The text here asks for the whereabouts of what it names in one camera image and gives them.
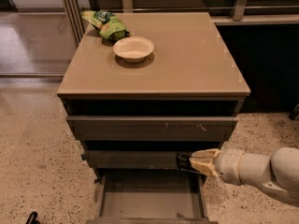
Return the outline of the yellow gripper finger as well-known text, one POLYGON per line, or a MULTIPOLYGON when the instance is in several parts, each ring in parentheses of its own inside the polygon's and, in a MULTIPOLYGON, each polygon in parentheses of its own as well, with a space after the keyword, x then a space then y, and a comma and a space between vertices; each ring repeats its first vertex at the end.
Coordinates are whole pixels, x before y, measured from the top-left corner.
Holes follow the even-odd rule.
POLYGON ((202 175, 206 175, 207 177, 217 176, 218 173, 216 171, 215 165, 212 161, 210 162, 200 162, 196 160, 190 160, 191 166, 193 169, 201 173, 202 175))
POLYGON ((198 150, 193 152, 192 158, 194 159, 215 159, 221 151, 217 148, 198 150))

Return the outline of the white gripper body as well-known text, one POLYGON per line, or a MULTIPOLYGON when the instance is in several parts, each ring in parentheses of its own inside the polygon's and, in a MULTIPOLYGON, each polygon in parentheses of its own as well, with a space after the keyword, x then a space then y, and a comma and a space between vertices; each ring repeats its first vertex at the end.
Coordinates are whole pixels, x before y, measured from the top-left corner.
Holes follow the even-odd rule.
POLYGON ((244 151, 241 149, 223 149, 215 159, 215 168, 222 181, 227 184, 241 185, 238 166, 244 151))

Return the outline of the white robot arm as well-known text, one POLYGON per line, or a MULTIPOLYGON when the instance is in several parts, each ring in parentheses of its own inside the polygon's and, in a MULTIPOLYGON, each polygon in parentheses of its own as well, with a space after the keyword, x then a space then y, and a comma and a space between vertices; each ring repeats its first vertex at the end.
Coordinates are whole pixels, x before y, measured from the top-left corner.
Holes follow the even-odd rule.
POLYGON ((189 161, 203 175, 218 176, 227 184, 252 186, 277 201, 299 206, 297 148, 282 147, 271 155, 213 148, 193 152, 189 161))

